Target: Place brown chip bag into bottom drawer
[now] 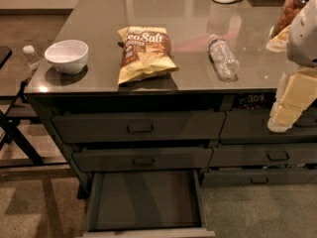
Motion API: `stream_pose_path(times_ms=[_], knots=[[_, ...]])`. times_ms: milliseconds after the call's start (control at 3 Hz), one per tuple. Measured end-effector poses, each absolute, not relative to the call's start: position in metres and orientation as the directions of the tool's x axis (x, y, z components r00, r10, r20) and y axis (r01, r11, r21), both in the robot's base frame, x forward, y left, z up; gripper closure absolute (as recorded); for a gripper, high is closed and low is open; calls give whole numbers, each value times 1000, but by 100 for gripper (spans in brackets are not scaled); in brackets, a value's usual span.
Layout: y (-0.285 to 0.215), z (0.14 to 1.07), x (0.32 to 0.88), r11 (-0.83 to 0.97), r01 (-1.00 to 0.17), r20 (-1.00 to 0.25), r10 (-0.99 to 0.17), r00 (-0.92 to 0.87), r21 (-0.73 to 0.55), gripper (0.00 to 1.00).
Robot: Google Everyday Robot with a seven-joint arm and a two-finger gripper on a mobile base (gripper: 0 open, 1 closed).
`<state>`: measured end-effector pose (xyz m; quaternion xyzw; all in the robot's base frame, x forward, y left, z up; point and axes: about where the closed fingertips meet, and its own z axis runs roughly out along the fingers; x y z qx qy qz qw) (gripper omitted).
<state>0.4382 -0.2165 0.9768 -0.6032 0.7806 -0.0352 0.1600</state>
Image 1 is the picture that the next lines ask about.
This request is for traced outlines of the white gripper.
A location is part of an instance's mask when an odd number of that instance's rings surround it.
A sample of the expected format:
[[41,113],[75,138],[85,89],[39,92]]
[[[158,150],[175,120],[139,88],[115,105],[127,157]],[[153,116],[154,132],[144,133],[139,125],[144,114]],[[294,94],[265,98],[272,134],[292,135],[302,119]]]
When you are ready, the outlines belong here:
[[290,76],[279,103],[303,111],[317,99],[317,69],[312,68],[317,66],[317,0],[309,0],[290,24],[286,53],[305,66]]

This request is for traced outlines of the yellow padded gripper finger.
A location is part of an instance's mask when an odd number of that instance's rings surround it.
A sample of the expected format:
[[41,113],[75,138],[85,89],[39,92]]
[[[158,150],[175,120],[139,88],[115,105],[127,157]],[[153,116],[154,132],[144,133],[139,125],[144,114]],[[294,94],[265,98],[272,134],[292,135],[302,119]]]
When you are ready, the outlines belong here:
[[274,102],[269,113],[267,127],[271,132],[283,133],[289,130],[300,116],[300,111],[284,107]]

